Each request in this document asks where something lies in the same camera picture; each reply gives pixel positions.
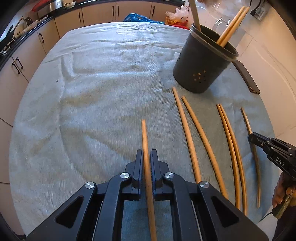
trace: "holes in utensil holder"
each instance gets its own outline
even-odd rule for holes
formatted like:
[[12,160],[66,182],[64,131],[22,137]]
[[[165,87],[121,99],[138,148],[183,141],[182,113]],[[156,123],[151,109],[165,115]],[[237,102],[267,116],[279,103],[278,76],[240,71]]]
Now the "holes in utensil holder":
[[201,72],[198,72],[197,74],[193,74],[193,80],[196,83],[201,84],[202,82],[206,81],[206,76],[205,76],[206,71],[204,70],[203,72],[204,72],[203,75],[201,74]]

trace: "hand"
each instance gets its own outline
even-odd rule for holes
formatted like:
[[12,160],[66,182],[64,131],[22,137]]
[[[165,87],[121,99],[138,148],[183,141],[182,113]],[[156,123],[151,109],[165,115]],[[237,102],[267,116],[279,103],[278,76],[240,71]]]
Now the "hand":
[[[285,196],[285,190],[283,188],[283,181],[284,181],[284,173],[282,172],[276,188],[274,189],[274,195],[272,197],[272,206],[276,207],[283,201],[283,197]],[[293,192],[294,187],[288,187],[286,190],[286,194],[290,195]],[[296,191],[292,194],[292,200],[290,202],[290,206],[296,206]]]

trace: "black countertop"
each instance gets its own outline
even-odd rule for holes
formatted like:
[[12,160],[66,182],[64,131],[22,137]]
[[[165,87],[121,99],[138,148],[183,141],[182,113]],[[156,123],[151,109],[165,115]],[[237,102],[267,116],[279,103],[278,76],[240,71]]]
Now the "black countertop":
[[10,45],[10,49],[7,51],[5,56],[0,56],[0,71],[8,61],[8,59],[12,56],[14,51],[32,34],[34,33],[37,29],[39,29],[41,26],[44,24],[48,23],[50,20],[63,15],[65,13],[71,12],[73,10],[82,8],[82,7],[87,7],[91,6],[94,4],[100,4],[100,3],[106,3],[106,2],[119,2],[119,1],[149,1],[149,2],[158,2],[158,3],[164,3],[164,4],[169,4],[177,7],[181,7],[185,2],[182,0],[171,0],[171,1],[166,1],[166,0],[93,0],[93,1],[88,1],[88,2],[83,2],[80,4],[75,5],[74,7],[70,9],[66,9],[64,7],[59,8],[51,13],[48,14],[48,17],[45,21],[34,27],[32,30],[28,31],[25,33],[23,36],[17,38],[13,44]]

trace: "kettle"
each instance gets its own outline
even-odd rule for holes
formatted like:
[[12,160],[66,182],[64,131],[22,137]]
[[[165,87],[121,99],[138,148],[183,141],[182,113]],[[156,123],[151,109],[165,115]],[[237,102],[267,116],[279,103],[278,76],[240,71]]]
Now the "kettle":
[[33,23],[33,20],[32,20],[32,18],[30,18],[30,17],[26,17],[25,19],[24,19],[24,29],[26,28],[26,27],[28,27],[30,24],[32,24]]

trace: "electrical outlet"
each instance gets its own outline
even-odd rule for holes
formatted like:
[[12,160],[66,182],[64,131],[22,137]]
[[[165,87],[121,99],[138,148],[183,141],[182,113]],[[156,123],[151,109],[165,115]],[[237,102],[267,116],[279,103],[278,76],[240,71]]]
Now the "electrical outlet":
[[270,9],[270,4],[267,1],[263,1],[257,8],[254,17],[261,21]]

